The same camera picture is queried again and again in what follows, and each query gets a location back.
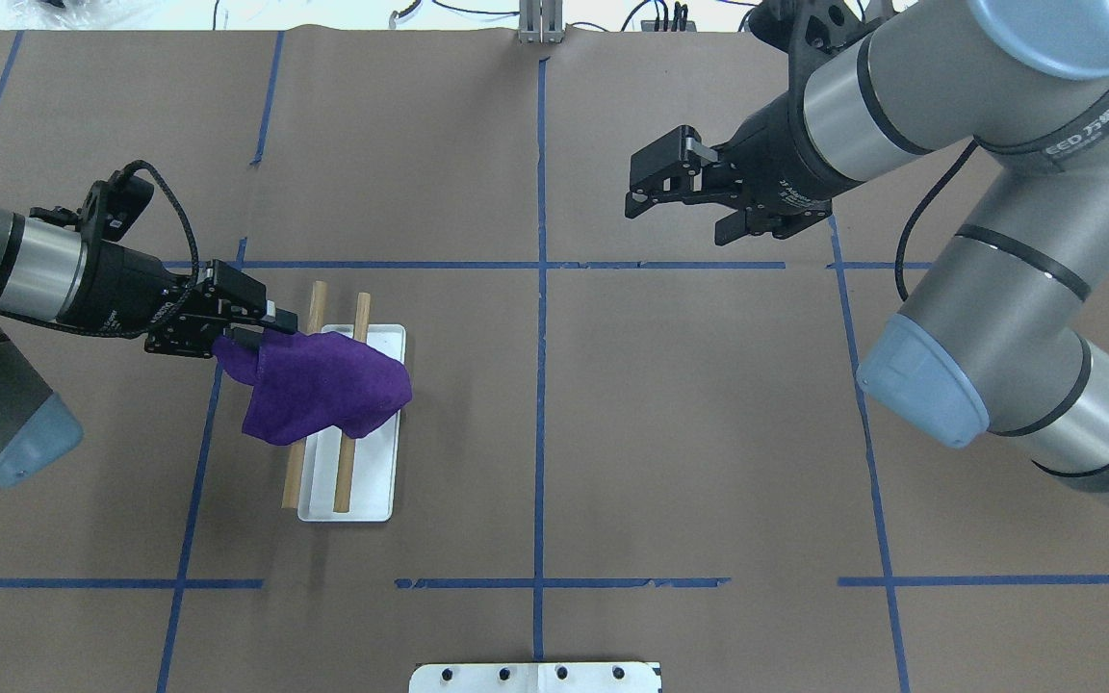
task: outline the wooden stick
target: wooden stick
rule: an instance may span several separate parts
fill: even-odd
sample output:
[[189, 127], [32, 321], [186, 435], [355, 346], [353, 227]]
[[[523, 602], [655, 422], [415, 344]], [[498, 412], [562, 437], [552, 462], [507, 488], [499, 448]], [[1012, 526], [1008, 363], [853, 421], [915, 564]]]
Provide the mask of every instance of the wooden stick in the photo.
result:
[[[354, 339], [366, 344], [366, 333], [370, 329], [370, 294], [357, 295], [357, 312], [354, 316]], [[336, 457], [336, 492], [333, 496], [334, 513], [348, 512], [348, 495], [354, 482], [354, 456], [357, 441], [347, 435], [339, 438], [339, 457]]]
[[[327, 285], [317, 281], [311, 286], [311, 307], [307, 309], [307, 334], [323, 328], [323, 315], [327, 306]], [[303, 459], [307, 456], [307, 440], [304, 438], [289, 445], [289, 459], [285, 466], [285, 492], [281, 496], [281, 508], [297, 508], [298, 492], [303, 487]]]

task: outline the purple cloth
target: purple cloth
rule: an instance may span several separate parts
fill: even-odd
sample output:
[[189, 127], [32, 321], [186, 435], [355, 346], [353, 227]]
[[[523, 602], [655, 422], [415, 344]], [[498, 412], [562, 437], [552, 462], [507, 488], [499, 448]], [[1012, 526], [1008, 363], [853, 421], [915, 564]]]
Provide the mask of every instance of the purple cloth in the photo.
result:
[[255, 387], [243, 434], [273, 445], [329, 426], [364, 438], [413, 399], [405, 364], [344, 334], [265, 329], [258, 354], [228, 337], [212, 353], [230, 377]]

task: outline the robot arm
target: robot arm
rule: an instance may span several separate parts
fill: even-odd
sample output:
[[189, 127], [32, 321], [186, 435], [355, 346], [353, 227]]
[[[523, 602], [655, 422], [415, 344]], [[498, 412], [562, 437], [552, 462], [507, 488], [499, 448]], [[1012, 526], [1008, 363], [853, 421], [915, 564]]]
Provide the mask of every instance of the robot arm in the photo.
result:
[[1004, 174], [859, 386], [949, 447], [1009, 438], [1109, 505], [1109, 355], [1069, 329], [1109, 274], [1109, 3], [922, 0], [857, 26], [837, 1], [767, 0], [749, 23], [790, 54], [792, 88], [730, 142], [682, 126], [641, 150], [625, 214], [718, 202], [736, 210], [719, 244], [788, 237], [836, 194], [973, 136]]
[[[189, 232], [190, 275], [118, 243], [153, 194], [140, 170], [156, 177]], [[93, 184], [78, 212], [0, 210], [0, 315], [88, 337], [144, 335], [145, 350], [194, 358], [210, 358], [233, 325], [296, 330], [294, 313], [277, 310], [263, 284], [220, 259], [200, 264], [184, 212], [143, 162]], [[241, 342], [258, 337], [233, 332]], [[79, 422], [0, 329], [0, 486], [31, 477], [81, 438]]]

